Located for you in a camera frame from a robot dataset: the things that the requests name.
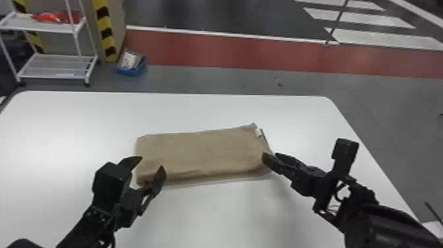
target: towel label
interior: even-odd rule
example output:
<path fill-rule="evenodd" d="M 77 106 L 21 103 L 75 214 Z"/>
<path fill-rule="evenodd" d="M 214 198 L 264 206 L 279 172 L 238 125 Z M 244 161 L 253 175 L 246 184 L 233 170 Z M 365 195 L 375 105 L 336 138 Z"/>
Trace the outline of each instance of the towel label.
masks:
<path fill-rule="evenodd" d="M 262 129 L 255 129 L 255 135 L 256 135 L 257 137 L 261 137 L 261 136 L 263 136 Z"/>

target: gray floor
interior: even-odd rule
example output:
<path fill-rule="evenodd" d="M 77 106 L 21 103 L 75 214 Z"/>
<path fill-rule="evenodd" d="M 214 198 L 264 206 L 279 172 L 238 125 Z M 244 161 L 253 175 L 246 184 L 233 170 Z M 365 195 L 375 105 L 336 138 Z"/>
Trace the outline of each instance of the gray floor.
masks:
<path fill-rule="evenodd" d="M 128 78 L 102 65 L 89 89 L 73 81 L 36 83 L 30 81 L 27 89 L 327 96 L 420 220 L 434 220 L 425 201 L 443 214 L 441 80 L 161 66 Z"/>

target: red wall stripe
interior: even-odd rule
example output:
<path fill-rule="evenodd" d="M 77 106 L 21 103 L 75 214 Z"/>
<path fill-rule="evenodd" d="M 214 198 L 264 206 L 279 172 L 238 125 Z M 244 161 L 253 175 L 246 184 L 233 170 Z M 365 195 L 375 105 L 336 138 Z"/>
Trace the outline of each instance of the red wall stripe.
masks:
<path fill-rule="evenodd" d="M 198 34 L 128 30 L 126 46 L 150 65 L 226 67 L 443 78 L 443 53 L 366 46 L 322 46 Z"/>

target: red object on shelf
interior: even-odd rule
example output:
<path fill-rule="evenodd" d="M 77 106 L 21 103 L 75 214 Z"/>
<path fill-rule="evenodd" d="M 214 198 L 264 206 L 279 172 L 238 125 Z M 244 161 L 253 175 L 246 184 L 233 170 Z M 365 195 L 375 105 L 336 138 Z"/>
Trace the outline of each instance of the red object on shelf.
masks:
<path fill-rule="evenodd" d="M 74 24 L 80 23 L 80 14 L 78 11 L 72 11 L 73 22 Z M 56 12 L 42 12 L 38 14 L 33 14 L 32 19 L 37 20 L 39 22 L 54 22 L 54 23 L 68 23 L 69 20 L 68 11 L 56 11 Z"/>
<path fill-rule="evenodd" d="M 48 12 L 33 14 L 31 17 L 39 22 L 57 22 L 57 23 L 61 22 L 60 18 L 57 17 L 57 15 Z"/>

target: white shelf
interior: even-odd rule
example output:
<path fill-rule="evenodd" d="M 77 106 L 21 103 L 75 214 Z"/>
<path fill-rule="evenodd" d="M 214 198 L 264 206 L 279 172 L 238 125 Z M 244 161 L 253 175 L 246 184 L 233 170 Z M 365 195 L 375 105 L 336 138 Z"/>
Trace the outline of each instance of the white shelf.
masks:
<path fill-rule="evenodd" d="M 11 12 L 0 21 L 0 30 L 21 30 L 33 32 L 51 32 L 60 34 L 78 34 L 86 22 L 82 17 L 78 24 L 38 22 L 29 14 Z"/>
<path fill-rule="evenodd" d="M 20 78 L 89 79 L 97 56 L 79 57 L 35 53 L 17 74 Z"/>

